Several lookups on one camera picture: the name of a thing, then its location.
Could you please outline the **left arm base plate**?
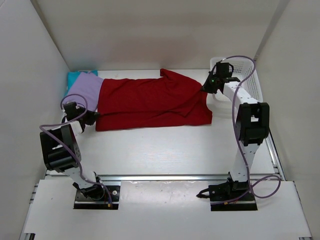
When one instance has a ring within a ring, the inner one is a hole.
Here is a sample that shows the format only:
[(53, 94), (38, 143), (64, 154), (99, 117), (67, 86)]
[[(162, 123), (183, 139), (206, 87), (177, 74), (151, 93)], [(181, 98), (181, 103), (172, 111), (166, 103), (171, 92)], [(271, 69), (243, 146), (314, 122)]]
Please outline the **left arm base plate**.
[(120, 185), (106, 185), (110, 196), (100, 185), (77, 189), (73, 208), (75, 210), (118, 210), (120, 202)]

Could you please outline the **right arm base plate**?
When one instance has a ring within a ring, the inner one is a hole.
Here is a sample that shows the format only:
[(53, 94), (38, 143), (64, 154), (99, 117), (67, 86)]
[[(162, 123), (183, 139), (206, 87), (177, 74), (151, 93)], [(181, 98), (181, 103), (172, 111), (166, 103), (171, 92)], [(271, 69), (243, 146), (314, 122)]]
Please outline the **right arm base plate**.
[(255, 196), (248, 186), (235, 187), (229, 182), (209, 185), (210, 210), (212, 212), (257, 211)]

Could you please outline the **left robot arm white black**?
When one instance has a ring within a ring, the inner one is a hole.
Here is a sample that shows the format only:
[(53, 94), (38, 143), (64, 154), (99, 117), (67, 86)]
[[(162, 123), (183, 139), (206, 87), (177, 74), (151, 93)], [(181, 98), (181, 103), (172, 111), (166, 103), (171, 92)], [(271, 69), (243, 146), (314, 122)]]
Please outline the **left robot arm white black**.
[(39, 134), (44, 165), (49, 171), (62, 173), (73, 180), (73, 186), (86, 198), (98, 201), (107, 196), (101, 178), (94, 172), (84, 170), (76, 135), (86, 126), (92, 126), (99, 113), (87, 110), (76, 102), (63, 103), (65, 116), (60, 124), (41, 126)]

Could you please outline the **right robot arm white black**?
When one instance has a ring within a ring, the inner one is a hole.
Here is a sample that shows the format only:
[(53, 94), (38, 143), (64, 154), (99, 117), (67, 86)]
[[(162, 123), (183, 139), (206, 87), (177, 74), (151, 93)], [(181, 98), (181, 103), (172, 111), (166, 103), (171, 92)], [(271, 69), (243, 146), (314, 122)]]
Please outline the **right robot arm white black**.
[(221, 92), (232, 102), (232, 126), (238, 146), (227, 181), (210, 185), (197, 194), (197, 198), (210, 199), (215, 205), (255, 199), (250, 169), (258, 148), (269, 135), (270, 106), (252, 97), (233, 71), (232, 64), (218, 61), (202, 86), (202, 91)]

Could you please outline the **red t shirt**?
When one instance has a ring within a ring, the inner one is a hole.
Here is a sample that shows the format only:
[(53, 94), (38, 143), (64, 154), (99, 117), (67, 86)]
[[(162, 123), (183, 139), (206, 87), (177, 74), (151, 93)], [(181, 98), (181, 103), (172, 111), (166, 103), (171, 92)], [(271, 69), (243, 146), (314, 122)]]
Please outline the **red t shirt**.
[(159, 78), (103, 80), (96, 120), (98, 132), (137, 128), (202, 126), (212, 123), (200, 82), (160, 69)]

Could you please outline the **teal t shirt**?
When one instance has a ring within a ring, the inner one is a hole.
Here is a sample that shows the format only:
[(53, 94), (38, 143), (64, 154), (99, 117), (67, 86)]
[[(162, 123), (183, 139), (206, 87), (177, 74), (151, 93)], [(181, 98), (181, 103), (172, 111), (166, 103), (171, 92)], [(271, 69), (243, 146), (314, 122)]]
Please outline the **teal t shirt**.
[(98, 71), (74, 71), (67, 73), (67, 87), (65, 96), (69, 93), (70, 90), (77, 91), (82, 90), (83, 86), (87, 86), (88, 82), (95, 81), (98, 79)]

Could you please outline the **purple t shirt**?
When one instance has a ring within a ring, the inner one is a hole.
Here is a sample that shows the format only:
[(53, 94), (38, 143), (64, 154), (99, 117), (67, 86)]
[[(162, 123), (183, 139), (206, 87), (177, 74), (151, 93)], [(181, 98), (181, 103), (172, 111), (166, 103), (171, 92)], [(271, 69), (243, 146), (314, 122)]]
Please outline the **purple t shirt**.
[(76, 102), (81, 107), (84, 107), (86, 103), (81, 97), (83, 96), (87, 101), (87, 109), (94, 112), (98, 107), (99, 94), (103, 81), (104, 79), (98, 76), (97, 80), (88, 82), (88, 85), (83, 86), (82, 89), (75, 91), (70, 90), (62, 103), (66, 104), (70, 102)]

